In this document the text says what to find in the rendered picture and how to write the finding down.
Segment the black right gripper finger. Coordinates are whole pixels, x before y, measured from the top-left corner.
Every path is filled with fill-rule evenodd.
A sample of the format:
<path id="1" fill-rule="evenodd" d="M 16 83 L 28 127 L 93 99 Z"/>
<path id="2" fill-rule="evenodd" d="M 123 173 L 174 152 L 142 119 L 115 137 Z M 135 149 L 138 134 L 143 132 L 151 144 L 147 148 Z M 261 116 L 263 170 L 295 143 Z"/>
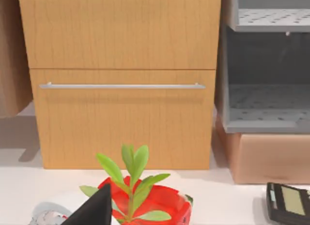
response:
<path id="1" fill-rule="evenodd" d="M 105 184 L 84 202 L 61 225 L 111 225 L 112 200 L 110 184 Z"/>

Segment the white and grey can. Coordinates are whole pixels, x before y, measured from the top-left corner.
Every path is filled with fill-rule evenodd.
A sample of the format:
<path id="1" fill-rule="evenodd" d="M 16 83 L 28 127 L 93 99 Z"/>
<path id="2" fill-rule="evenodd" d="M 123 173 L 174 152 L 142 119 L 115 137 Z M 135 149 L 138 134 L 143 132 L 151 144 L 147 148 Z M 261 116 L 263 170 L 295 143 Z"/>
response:
<path id="1" fill-rule="evenodd" d="M 61 225 L 72 212 L 53 202 L 41 202 L 32 211 L 28 225 Z"/>

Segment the red pot with green plant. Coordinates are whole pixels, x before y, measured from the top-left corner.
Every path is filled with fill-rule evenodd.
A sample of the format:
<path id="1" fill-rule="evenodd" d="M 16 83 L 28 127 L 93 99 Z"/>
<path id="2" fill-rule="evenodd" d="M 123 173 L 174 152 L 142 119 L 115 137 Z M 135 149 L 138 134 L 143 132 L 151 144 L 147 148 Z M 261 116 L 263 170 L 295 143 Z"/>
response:
<path id="1" fill-rule="evenodd" d="M 120 225 L 189 225 L 193 198 L 158 185 L 170 176 L 169 173 L 140 178 L 148 163 L 148 146 L 142 145 L 136 150 L 133 145 L 122 145 L 121 154 L 127 176 L 122 175 L 111 158 L 98 153 L 96 158 L 108 178 L 97 187 L 82 185 L 80 190 L 91 197 L 110 185 L 112 216 Z"/>

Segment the wooden drawer front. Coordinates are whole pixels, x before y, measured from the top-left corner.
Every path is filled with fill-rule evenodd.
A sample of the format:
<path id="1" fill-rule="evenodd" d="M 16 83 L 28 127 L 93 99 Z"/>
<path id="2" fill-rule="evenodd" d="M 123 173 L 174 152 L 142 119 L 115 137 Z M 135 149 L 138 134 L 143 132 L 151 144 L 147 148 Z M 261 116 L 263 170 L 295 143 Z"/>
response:
<path id="1" fill-rule="evenodd" d="M 149 169 L 208 169 L 214 70 L 31 70 L 43 157 L 50 169 L 124 168 L 123 144 L 149 148 Z M 201 84 L 205 89 L 42 89 L 40 84 Z"/>

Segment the wooden cupboard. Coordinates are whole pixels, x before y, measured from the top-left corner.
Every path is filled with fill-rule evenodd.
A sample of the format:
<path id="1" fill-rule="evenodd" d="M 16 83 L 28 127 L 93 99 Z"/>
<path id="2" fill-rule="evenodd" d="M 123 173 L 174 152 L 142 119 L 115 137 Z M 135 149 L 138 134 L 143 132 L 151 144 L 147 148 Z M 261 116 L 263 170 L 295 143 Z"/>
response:
<path id="1" fill-rule="evenodd" d="M 221 96 L 218 57 L 221 31 L 226 23 L 225 0 L 221 0 L 212 133 L 217 132 L 234 182 L 239 184 L 310 183 L 310 134 L 228 133 L 217 109 Z M 24 28 L 19 0 L 0 0 L 0 118 L 12 117 L 34 104 Z M 94 70 L 94 69 L 53 69 Z M 115 69 L 156 70 L 156 69 Z"/>

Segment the wooden door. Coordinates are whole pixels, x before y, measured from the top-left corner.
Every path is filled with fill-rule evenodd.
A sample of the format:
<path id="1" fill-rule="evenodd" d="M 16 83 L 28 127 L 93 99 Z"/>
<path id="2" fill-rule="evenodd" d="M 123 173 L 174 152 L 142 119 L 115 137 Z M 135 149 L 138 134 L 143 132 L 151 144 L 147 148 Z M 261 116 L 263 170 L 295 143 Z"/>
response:
<path id="1" fill-rule="evenodd" d="M 214 69 L 221 0 L 19 0 L 32 69 Z"/>

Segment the black calculator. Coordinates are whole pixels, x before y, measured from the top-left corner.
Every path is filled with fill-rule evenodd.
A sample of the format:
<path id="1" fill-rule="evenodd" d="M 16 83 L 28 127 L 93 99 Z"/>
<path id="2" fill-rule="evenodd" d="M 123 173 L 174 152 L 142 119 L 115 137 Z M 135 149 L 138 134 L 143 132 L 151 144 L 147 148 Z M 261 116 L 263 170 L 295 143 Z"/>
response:
<path id="1" fill-rule="evenodd" d="M 269 182 L 266 185 L 269 219 L 282 225 L 310 225 L 310 190 Z"/>

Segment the grey pierced drawer inside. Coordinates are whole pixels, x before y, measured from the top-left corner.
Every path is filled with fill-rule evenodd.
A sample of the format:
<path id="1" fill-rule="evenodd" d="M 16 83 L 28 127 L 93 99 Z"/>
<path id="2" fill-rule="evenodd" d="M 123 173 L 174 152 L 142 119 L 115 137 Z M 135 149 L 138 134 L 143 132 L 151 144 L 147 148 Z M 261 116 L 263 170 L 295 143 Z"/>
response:
<path id="1" fill-rule="evenodd" d="M 310 134 L 310 33 L 224 26 L 218 79 L 226 132 Z"/>

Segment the grey pierced shelf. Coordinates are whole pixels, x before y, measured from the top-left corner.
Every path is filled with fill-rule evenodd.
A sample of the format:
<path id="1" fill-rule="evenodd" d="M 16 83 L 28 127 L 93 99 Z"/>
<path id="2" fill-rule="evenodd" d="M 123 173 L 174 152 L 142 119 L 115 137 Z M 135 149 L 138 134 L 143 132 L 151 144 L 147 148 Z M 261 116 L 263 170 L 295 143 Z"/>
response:
<path id="1" fill-rule="evenodd" d="M 225 0 L 223 8 L 235 32 L 310 33 L 310 0 Z"/>

